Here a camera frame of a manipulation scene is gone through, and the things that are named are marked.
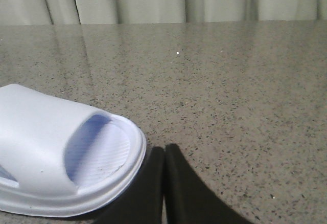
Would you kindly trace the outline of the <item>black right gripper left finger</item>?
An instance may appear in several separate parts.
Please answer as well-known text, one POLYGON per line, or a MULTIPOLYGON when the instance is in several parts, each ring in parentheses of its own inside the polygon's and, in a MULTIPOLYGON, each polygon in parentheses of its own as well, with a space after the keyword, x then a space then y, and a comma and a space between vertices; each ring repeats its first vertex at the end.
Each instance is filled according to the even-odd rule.
POLYGON ((164 150, 153 147, 130 186, 94 223, 161 223, 164 150))

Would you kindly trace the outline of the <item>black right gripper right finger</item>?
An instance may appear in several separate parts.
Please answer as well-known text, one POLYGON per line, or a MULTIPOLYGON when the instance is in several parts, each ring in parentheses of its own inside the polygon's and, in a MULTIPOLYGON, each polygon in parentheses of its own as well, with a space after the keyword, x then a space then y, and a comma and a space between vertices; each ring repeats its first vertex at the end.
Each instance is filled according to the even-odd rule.
POLYGON ((207 187, 177 144, 165 148, 165 202, 168 223, 250 223, 207 187))

